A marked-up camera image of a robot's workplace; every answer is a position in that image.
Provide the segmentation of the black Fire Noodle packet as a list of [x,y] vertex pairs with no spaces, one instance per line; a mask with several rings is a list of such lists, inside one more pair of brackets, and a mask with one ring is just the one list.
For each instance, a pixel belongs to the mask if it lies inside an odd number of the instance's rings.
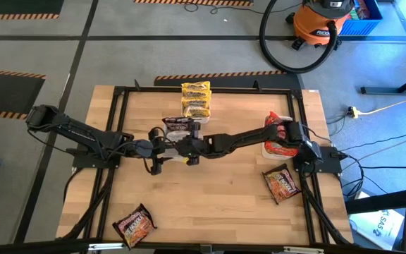
[[301,192],[296,186],[287,164],[282,164],[267,172],[263,172],[262,176],[277,205]]
[[188,117],[166,117],[162,119],[168,131],[188,131],[194,119]]
[[151,213],[142,203],[127,217],[114,222],[112,227],[129,250],[157,229]]

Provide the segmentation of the black rig crossbar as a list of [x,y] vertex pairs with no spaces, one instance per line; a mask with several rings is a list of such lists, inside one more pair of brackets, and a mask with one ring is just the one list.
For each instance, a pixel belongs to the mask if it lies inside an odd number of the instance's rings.
[[[91,243],[100,243],[96,238],[86,239],[59,239],[54,241],[40,241],[30,243],[13,243],[0,245],[0,254],[71,254],[88,251]],[[210,243],[147,243],[140,242],[135,247],[145,249],[164,250],[193,250],[201,253],[216,251],[252,251],[252,252],[283,252],[284,246],[298,245],[242,245],[242,244],[210,244]],[[336,245],[328,243],[312,243],[309,248],[324,249],[325,254],[406,254],[405,251],[379,250],[363,248],[355,244]]]

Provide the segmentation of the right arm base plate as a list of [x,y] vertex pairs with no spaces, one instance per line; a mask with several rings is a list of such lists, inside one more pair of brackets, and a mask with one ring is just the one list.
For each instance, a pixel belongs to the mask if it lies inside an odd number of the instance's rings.
[[307,158],[305,153],[299,153],[294,157],[294,168],[297,172],[303,173],[327,173],[340,174],[342,169],[340,157],[336,156],[337,150],[334,147],[320,147],[321,159]]

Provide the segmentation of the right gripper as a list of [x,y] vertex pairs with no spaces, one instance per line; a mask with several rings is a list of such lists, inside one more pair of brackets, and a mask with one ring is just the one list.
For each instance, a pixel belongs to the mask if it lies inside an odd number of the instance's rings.
[[199,156],[207,155],[207,139],[200,138],[201,123],[195,121],[192,123],[192,136],[187,135],[176,142],[176,150],[179,155],[188,157],[186,164],[194,166],[199,164]]

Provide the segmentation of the orange shop vacuum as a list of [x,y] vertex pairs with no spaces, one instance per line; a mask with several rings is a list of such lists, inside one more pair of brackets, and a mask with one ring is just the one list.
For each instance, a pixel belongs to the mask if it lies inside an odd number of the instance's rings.
[[327,25],[333,21],[339,35],[353,7],[353,0],[302,0],[298,11],[287,17],[297,36],[292,48],[299,50],[304,44],[327,45],[330,38]]

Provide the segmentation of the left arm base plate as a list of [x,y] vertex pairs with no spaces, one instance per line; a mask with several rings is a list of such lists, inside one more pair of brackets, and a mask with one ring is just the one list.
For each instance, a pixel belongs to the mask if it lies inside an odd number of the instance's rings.
[[73,167],[76,168],[101,168],[109,169],[112,167],[118,168],[121,162],[120,156],[114,156],[109,161],[97,158],[95,153],[91,152],[84,145],[78,144],[76,149],[69,149],[74,157]]

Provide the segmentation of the blue plastic crate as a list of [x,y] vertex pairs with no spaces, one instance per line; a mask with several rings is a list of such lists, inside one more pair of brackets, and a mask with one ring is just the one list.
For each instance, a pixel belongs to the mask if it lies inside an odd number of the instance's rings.
[[354,0],[354,8],[340,35],[366,36],[383,20],[377,0]]

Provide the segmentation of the white printed paper bag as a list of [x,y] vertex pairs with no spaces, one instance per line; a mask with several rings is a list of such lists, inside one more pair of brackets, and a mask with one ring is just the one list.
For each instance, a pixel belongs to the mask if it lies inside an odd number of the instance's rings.
[[384,250],[392,250],[405,217],[395,210],[351,214],[350,225],[359,235]]

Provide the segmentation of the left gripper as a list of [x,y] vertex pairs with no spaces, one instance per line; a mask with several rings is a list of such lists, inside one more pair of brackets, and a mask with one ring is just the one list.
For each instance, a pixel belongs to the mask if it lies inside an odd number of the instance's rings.
[[[160,127],[153,127],[148,133],[148,140],[135,140],[132,150],[133,157],[137,158],[149,158],[154,150],[153,144],[159,144],[164,140],[165,131]],[[152,176],[156,176],[162,172],[162,158],[152,158],[152,166],[150,173]]]

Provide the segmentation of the silver metal bracket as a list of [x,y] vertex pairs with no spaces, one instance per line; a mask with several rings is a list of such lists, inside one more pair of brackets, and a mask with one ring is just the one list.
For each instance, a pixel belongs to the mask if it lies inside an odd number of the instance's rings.
[[88,251],[116,250],[124,248],[124,243],[91,243],[88,246]]
[[325,254],[324,249],[299,246],[284,246],[283,252],[293,254]]

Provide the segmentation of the black metal table frame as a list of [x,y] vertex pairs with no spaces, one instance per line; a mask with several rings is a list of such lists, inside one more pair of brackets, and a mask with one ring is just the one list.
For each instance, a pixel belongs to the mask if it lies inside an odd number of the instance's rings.
[[[113,124],[109,130],[132,133],[136,139],[147,139],[161,119],[180,113],[180,88],[169,92],[167,87],[144,87],[142,91],[128,91],[124,120],[119,120],[123,96],[116,95]],[[86,124],[105,130],[115,87],[98,85],[94,88]],[[260,94],[252,88],[215,90],[211,99],[211,117],[202,127],[203,135],[213,133],[236,134],[262,127],[270,111],[282,116],[296,117],[303,107],[309,117],[308,125],[319,135],[328,131],[318,91],[304,90],[303,102],[285,90],[267,90],[275,94]],[[291,245],[309,244],[302,194],[276,205],[262,177],[282,163],[298,182],[293,161],[278,161],[262,156],[262,146],[253,145],[236,150],[220,159],[201,158],[197,166],[168,161],[162,173],[151,176],[141,159],[122,158],[109,197],[106,214],[102,206],[97,211],[90,229],[90,237],[102,236],[103,242],[121,241],[112,223],[129,215],[140,203],[152,213],[158,227],[138,247],[147,243],[186,244],[200,247],[209,244]],[[100,189],[108,169],[83,169],[70,183],[56,236],[65,236],[87,209],[94,183]],[[350,242],[352,233],[338,179],[331,174],[317,174],[320,194],[326,214],[339,232]]]

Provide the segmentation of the black hazard-striped floor mat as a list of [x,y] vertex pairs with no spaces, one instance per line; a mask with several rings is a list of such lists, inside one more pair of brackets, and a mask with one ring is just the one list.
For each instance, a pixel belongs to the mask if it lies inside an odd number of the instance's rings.
[[57,19],[65,0],[0,0],[0,20]]
[[0,118],[26,119],[45,80],[44,74],[0,71]]
[[302,89],[297,74],[282,71],[244,71],[234,73],[202,73],[160,75],[154,79],[155,86],[180,86],[182,83],[209,81],[211,87],[252,88],[257,83],[261,88],[299,90]]
[[197,4],[206,6],[245,6],[254,5],[254,0],[133,0],[136,4]]

